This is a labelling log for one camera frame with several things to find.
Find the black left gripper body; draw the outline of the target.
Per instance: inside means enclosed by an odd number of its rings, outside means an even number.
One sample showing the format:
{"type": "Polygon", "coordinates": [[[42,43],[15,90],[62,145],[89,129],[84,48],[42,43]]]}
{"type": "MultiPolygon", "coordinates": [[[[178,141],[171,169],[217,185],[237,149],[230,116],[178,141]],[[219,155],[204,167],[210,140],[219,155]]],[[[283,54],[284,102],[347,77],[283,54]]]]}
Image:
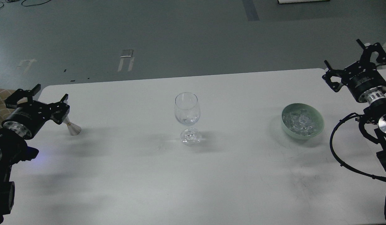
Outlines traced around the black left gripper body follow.
{"type": "Polygon", "coordinates": [[[43,125],[50,119],[50,107],[48,104],[33,101],[21,103],[2,122],[2,127],[15,131],[25,140],[33,139],[43,125]]]}

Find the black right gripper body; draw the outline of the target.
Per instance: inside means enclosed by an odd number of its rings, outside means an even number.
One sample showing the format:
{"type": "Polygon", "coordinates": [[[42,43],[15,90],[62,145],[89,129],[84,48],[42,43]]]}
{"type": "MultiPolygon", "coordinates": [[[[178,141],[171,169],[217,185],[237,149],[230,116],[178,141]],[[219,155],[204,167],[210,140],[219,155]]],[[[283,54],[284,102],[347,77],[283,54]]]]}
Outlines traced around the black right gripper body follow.
{"type": "Polygon", "coordinates": [[[383,94],[386,93],[386,81],[377,71],[375,63],[356,61],[343,71],[341,82],[347,86],[358,103],[367,102],[368,92],[381,91],[383,94]]]}

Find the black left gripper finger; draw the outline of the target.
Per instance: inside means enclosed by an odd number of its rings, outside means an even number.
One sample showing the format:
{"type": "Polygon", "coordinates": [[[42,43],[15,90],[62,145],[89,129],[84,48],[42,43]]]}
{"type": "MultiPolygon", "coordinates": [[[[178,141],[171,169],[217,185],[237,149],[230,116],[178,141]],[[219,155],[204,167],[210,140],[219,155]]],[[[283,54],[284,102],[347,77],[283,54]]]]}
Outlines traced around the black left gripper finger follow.
{"type": "Polygon", "coordinates": [[[48,104],[50,112],[50,120],[56,124],[62,124],[67,118],[70,106],[67,104],[69,98],[68,94],[65,94],[60,101],[48,104]]]}
{"type": "Polygon", "coordinates": [[[33,103],[34,96],[41,90],[41,84],[37,84],[31,90],[17,89],[9,97],[4,100],[5,106],[7,109],[16,109],[18,108],[18,102],[23,98],[26,98],[26,103],[33,103]]]}

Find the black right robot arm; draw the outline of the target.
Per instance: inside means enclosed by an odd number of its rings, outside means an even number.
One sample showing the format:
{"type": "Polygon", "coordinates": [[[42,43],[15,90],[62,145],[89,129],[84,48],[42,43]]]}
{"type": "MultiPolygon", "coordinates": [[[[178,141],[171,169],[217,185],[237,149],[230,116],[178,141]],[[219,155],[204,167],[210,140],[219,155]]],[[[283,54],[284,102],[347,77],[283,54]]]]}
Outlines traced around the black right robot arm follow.
{"type": "Polygon", "coordinates": [[[339,127],[348,120],[355,119],[362,136],[381,146],[382,149],[376,156],[386,173],[386,80],[378,71],[378,67],[386,66],[386,46],[377,42],[363,43],[359,39],[356,42],[362,49],[360,59],[344,69],[333,69],[325,60],[327,68],[322,79],[336,93],[342,87],[347,87],[356,102],[367,103],[368,107],[363,110],[363,114],[353,112],[339,120],[329,137],[329,148],[341,167],[386,183],[386,177],[360,171],[344,162],[333,147],[333,138],[339,127]]]}

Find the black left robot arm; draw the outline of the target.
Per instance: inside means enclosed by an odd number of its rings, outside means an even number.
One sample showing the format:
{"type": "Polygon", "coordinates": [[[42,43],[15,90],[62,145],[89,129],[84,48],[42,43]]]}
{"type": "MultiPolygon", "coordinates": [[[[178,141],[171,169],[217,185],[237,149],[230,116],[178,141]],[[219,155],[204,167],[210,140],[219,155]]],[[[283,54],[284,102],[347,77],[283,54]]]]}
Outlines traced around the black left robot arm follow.
{"type": "Polygon", "coordinates": [[[40,84],[31,90],[18,89],[4,101],[6,108],[13,112],[0,128],[0,224],[14,205],[15,184],[10,181],[12,166],[20,161],[31,161],[39,153],[26,141],[33,139],[47,121],[62,124],[69,114],[68,94],[58,102],[46,104],[34,100],[40,90],[40,84]]]}

